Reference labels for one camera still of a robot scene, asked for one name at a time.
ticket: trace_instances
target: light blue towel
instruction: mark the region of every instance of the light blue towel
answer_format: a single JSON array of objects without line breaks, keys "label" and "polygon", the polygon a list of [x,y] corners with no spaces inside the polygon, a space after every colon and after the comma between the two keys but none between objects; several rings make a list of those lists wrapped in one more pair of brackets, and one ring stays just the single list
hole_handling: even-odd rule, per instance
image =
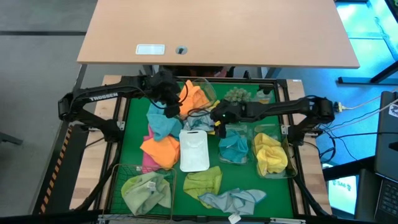
[{"label": "light blue towel", "polygon": [[210,114],[207,111],[201,111],[192,113],[194,116],[188,116],[187,120],[184,121],[184,130],[187,131],[214,131],[214,121],[210,118]]},{"label": "light blue towel", "polygon": [[240,163],[242,159],[248,154],[248,140],[245,137],[233,130],[226,131],[226,137],[220,140],[218,144],[220,147],[220,154],[225,159]]},{"label": "light blue towel", "polygon": [[241,190],[239,188],[227,191],[221,195],[205,193],[199,200],[218,208],[223,212],[237,213],[238,215],[253,215],[254,206],[266,197],[261,190]]},{"label": "light blue towel", "polygon": [[[161,108],[165,107],[165,105],[160,102],[157,102],[156,105]],[[153,104],[150,104],[147,118],[149,126],[154,132],[155,141],[160,141],[169,134],[178,139],[182,124],[177,118],[167,118],[166,115],[164,115],[164,109],[159,109]]]}]

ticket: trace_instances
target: orange cloth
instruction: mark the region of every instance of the orange cloth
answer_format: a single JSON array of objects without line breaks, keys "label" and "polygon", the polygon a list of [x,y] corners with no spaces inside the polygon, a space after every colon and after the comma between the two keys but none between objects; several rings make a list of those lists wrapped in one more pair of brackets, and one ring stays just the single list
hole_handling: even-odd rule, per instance
[{"label": "orange cloth", "polygon": [[173,167],[180,157],[180,143],[171,136],[166,136],[161,141],[155,141],[154,138],[146,140],[141,149],[164,169]]},{"label": "orange cloth", "polygon": [[[188,87],[188,96],[184,102],[182,102],[182,106],[180,106],[180,115],[183,119],[187,117],[188,111],[194,108],[201,108],[209,103],[205,92],[200,89],[200,86],[194,86],[190,80],[188,80],[186,84]],[[186,94],[187,88],[184,85],[180,93],[180,99],[184,99]]]}]

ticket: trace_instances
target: green table surface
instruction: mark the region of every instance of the green table surface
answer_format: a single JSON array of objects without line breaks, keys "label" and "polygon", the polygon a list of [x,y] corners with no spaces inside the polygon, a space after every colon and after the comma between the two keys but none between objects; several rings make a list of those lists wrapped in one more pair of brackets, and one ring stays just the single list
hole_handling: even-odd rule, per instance
[{"label": "green table surface", "polygon": [[[254,96],[257,92],[258,85],[254,84],[237,84],[237,83],[212,83],[216,91],[217,98],[222,99],[226,92],[234,86],[244,88]],[[148,135],[148,120],[146,113],[149,108],[148,99],[131,100],[125,135],[122,146],[120,164],[142,164],[142,153],[140,146],[143,137]],[[258,124],[278,124],[279,120],[276,116],[267,117],[262,121],[247,124],[254,127]],[[218,154],[219,139],[216,136],[208,135],[208,148],[210,157],[210,167],[219,166],[223,179],[219,194],[225,191],[240,188],[243,190],[259,189],[265,191],[266,198],[258,203],[255,207],[252,217],[267,218],[292,218],[293,211],[289,194],[287,179],[263,179],[260,178],[256,171],[256,163],[248,163],[246,165],[234,165],[220,162]],[[187,173],[180,170],[180,163],[174,165],[177,171],[177,181],[174,195],[174,209],[172,215],[201,215],[201,216],[218,216],[227,217],[230,213],[223,213],[221,210],[205,208],[199,201],[195,200],[183,191],[183,183]],[[120,186],[124,183],[124,179],[117,177],[116,185]],[[124,213],[127,206],[120,197],[120,191],[114,188],[113,202],[111,204],[111,213]]]}]

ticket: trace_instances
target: wooden desk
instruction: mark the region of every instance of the wooden desk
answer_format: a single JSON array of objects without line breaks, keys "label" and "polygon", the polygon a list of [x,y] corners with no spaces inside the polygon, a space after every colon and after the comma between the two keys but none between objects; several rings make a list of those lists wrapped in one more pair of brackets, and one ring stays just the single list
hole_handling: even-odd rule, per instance
[{"label": "wooden desk", "polygon": [[359,67],[333,0],[99,0],[78,62]]},{"label": "wooden desk", "polygon": [[[103,85],[117,83],[118,81],[120,81],[120,78],[121,76],[106,75],[103,81]],[[301,98],[304,96],[304,90],[301,80],[287,80],[287,84],[289,98],[291,100],[296,100],[297,98]],[[115,99],[97,102],[95,114],[105,119],[112,118],[115,102]],[[302,115],[294,115],[295,123],[299,123],[302,119]],[[101,136],[102,134],[100,132],[89,133],[87,144],[99,139]],[[312,138],[306,138],[305,140],[315,144],[315,140]],[[70,208],[76,208],[77,206],[79,206],[97,184],[100,177],[105,147],[106,144],[104,144],[104,142],[102,141],[91,147],[88,147],[85,150],[83,154],[83,159],[81,161],[80,171],[76,181],[75,190],[73,192]],[[305,144],[304,146],[300,147],[300,155],[307,188],[312,193],[315,200],[322,206],[322,208],[328,213],[331,213],[328,194],[326,191],[325,181],[323,180],[323,173],[317,149],[315,149],[311,145]],[[103,208],[107,191],[108,184],[104,187],[100,208]],[[298,203],[298,210],[300,213],[303,213],[302,198],[299,188],[297,186],[295,188],[295,192]]]}]

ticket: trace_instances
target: gray floor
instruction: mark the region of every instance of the gray floor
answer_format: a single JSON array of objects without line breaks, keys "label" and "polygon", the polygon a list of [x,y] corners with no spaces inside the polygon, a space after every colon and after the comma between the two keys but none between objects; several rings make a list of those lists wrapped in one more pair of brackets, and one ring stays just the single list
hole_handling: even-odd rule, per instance
[{"label": "gray floor", "polygon": [[[0,30],[86,30],[95,3],[95,0],[2,0]],[[366,6],[340,4],[338,9],[348,33],[379,32]],[[0,144],[0,216],[29,212],[60,123],[57,101],[73,86],[82,41],[83,37],[0,36],[0,131],[24,140],[22,146]],[[361,64],[358,70],[285,68],[279,78],[302,79],[306,94],[326,96],[345,106],[355,106],[383,90],[393,89],[393,86],[336,84],[339,76],[371,77],[394,61],[383,40],[351,39],[351,43]],[[131,75],[140,68],[90,66],[83,86],[100,85],[105,74]],[[345,111],[336,115],[334,123],[378,106],[377,100],[361,109]],[[377,116],[374,116],[335,134],[375,131],[376,125]],[[326,136],[317,143],[322,151],[331,147]],[[375,137],[347,138],[346,144],[355,157],[362,158],[374,154]],[[339,141],[337,149],[335,164],[353,160]]]}]

